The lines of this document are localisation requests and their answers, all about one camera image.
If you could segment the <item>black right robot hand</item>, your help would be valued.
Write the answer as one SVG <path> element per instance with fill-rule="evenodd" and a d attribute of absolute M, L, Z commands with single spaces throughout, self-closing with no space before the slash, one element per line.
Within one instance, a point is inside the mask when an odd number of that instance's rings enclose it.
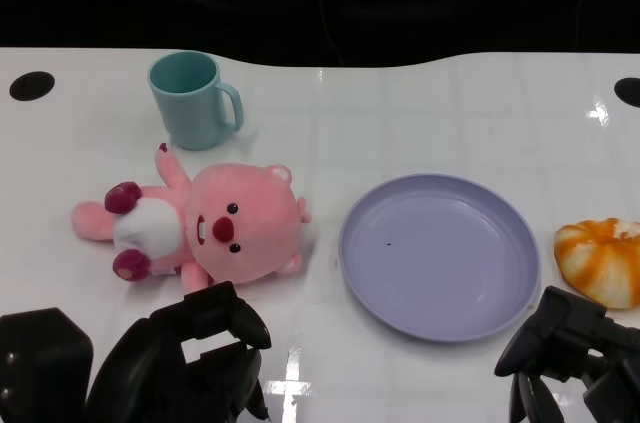
<path fill-rule="evenodd" d="M 549 286 L 536 311 L 506 346 L 494 374 L 513 377 L 509 420 L 562 422 L 543 376 L 583 382 L 597 422 L 639 420 L 639 330 L 606 316 L 606 308 Z"/>

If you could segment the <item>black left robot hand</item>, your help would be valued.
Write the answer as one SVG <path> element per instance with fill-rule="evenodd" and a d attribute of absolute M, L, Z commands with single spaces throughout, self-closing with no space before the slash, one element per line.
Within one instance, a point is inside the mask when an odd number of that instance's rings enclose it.
<path fill-rule="evenodd" d="M 90 375 L 90 338 L 60 309 L 1 318 L 4 422 L 234 422 L 269 417 L 259 382 L 271 346 L 229 282 L 137 320 Z"/>

